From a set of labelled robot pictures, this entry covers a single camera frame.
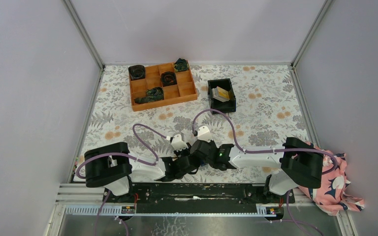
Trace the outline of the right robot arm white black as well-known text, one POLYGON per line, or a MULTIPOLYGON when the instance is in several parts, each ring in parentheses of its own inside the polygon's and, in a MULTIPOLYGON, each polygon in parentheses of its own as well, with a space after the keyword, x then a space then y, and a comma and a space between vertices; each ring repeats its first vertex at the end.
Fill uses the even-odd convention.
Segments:
POLYGON ((221 171, 245 167, 278 169, 266 179, 262 190, 263 198, 271 203, 298 186, 321 187, 323 154, 294 137, 288 137, 281 145, 253 150, 239 149, 233 144, 218 147, 213 141, 197 140, 190 155, 221 171))

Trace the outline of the black plastic card bin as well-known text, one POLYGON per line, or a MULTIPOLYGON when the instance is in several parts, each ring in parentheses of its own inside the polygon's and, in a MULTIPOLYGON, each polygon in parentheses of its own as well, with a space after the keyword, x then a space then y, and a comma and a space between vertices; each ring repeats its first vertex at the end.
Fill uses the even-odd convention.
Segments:
POLYGON ((236 112, 236 97, 231 80, 208 80, 207 83, 210 108, 223 113, 236 112))

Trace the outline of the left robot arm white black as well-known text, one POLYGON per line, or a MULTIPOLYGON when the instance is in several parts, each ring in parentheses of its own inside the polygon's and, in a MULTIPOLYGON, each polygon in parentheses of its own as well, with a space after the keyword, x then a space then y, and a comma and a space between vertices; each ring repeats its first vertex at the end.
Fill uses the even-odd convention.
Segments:
POLYGON ((76 176, 85 181, 87 188, 104 187, 121 202, 132 198, 133 176, 171 182, 196 174, 201 165, 201 160, 192 157, 188 150, 183 150, 177 158, 160 157, 151 161, 133 155, 125 142, 89 150, 84 159, 77 167, 76 176))

